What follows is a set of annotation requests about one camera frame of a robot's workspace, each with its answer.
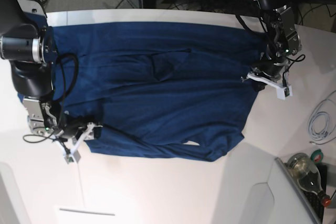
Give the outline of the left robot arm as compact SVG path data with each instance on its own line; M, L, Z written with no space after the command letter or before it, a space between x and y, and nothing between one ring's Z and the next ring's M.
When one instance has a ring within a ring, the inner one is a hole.
M301 50L301 41L295 27L295 15L291 0L251 0L257 18L264 31L267 46L260 59L251 65L246 79L255 81L260 91L266 85L274 87L278 97L285 99L292 95L288 80L291 56Z

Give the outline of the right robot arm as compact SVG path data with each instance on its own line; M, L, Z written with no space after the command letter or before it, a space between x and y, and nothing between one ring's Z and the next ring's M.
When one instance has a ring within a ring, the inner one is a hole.
M66 58L75 69L70 85L63 84L54 98L57 66ZM54 31L40 0L1 0L1 59L10 63L15 90L23 96L28 125L33 135L66 141L69 138L94 140L102 125L90 117L73 118L65 114L64 101L74 89L79 61L72 53L60 55Z

